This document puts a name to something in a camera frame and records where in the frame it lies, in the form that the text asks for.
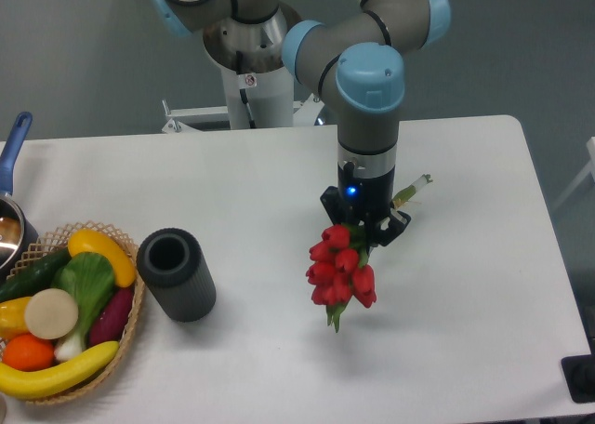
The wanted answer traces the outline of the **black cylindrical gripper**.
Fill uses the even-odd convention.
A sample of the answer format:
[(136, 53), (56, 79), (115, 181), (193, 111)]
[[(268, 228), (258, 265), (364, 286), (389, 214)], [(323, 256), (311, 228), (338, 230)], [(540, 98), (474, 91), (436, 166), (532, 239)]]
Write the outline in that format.
[(412, 218), (392, 209), (394, 168), (375, 178), (358, 178), (353, 164), (338, 169), (338, 187), (327, 187), (320, 201), (332, 224), (371, 220), (367, 224), (367, 245), (388, 246), (408, 227)]

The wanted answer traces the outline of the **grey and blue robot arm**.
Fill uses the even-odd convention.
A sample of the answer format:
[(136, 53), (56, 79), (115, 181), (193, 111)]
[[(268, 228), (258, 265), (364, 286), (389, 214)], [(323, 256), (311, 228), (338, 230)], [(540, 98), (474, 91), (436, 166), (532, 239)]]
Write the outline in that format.
[(410, 217), (393, 198), (403, 55), (448, 31), (448, 0), (358, 0), (335, 26), (303, 20), (281, 0), (152, 0), (174, 34), (201, 33), (219, 67), (231, 128), (292, 126), (302, 85), (337, 117), (337, 185), (322, 194), (335, 224), (364, 246), (388, 245)]

